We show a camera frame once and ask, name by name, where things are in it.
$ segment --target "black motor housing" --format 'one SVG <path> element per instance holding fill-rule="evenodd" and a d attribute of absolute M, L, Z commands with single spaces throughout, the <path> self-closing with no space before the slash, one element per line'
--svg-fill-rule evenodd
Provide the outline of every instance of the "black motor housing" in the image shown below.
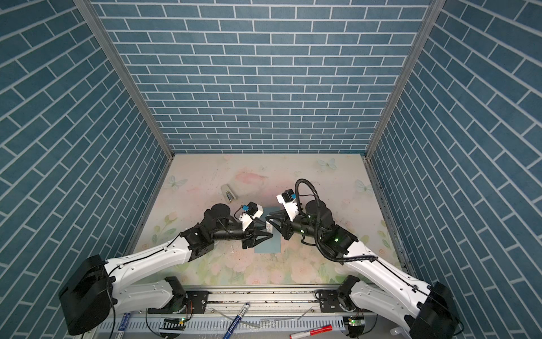
<path fill-rule="evenodd" d="M 457 309 L 449 288 L 441 283 L 431 287 L 431 293 L 416 318 L 405 316 L 412 339 L 450 339 L 454 336 L 458 321 Z"/>
<path fill-rule="evenodd" d="M 70 335 L 92 330 L 109 315 L 113 287 L 104 264 L 99 255 L 85 259 L 59 292 Z"/>

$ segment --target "blue marker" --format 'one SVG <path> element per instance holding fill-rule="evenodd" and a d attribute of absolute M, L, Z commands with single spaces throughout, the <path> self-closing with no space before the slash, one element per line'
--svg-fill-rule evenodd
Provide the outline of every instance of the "blue marker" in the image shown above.
<path fill-rule="evenodd" d="M 247 313 L 248 306 L 250 306 L 248 303 L 243 305 L 243 308 L 241 309 L 241 311 L 239 311 L 234 321 L 231 323 L 230 327 L 228 327 L 228 331 L 226 331 L 226 334 L 224 334 L 224 337 L 222 337 L 222 339 L 228 339 L 233 334 L 235 328 L 241 321 L 241 318 L 244 316 L 245 313 Z"/>

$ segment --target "marker pen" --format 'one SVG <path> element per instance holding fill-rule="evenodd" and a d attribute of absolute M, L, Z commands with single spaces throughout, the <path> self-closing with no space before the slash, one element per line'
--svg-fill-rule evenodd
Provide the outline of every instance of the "marker pen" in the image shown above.
<path fill-rule="evenodd" d="M 290 339 L 298 339 L 298 338 L 309 337 L 309 336 L 312 336 L 312 335 L 328 332 L 328 331 L 331 331 L 331 330 L 333 330 L 333 326 L 328 325 L 328 326 L 324 326 L 324 327 L 315 328 L 315 329 L 309 330 L 309 331 L 303 331 L 303 332 L 297 332 L 297 333 L 291 334 Z"/>
<path fill-rule="evenodd" d="M 224 337 L 222 337 L 222 339 L 228 339 L 231 336 L 231 334 L 234 332 L 235 328 L 241 321 L 241 318 L 244 316 L 245 313 L 247 313 L 248 306 L 250 306 L 248 303 L 243 305 L 243 308 L 241 309 L 241 311 L 239 311 L 234 321 L 231 323 L 230 327 L 228 327 L 228 330 L 226 331 L 226 334 L 224 334 Z"/>

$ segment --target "brick wallpaper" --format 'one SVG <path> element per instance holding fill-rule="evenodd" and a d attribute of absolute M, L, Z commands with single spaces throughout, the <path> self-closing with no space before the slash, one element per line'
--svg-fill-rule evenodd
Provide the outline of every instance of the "brick wallpaper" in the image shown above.
<path fill-rule="evenodd" d="M 542 337 L 542 3 L 447 0 L 374 156 L 465 337 Z"/>
<path fill-rule="evenodd" d="M 177 153 L 363 152 L 429 0 L 94 1 Z"/>
<path fill-rule="evenodd" d="M 162 149 L 71 0 L 0 0 L 0 338 L 64 338 L 57 292 L 119 256 Z"/>

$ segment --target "floral tablecloth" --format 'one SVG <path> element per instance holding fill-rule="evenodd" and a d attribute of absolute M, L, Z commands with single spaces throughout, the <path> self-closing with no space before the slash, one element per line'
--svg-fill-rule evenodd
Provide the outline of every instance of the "floral tablecloth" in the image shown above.
<path fill-rule="evenodd" d="M 135 251 L 170 240 L 200 222 L 207 208 L 225 203 L 224 184 L 237 195 L 229 204 L 233 213 L 250 201 L 278 206 L 276 195 L 293 189 L 301 177 L 314 184 L 337 224 L 399 267 L 360 155 L 177 155 Z M 300 186 L 300 192 L 309 190 Z M 210 253 L 144 281 L 177 276 L 183 285 L 322 284 L 357 275 L 300 240 L 297 234 L 290 241 L 281 239 L 281 252 L 271 254 L 243 250 L 240 241 L 218 241 Z"/>

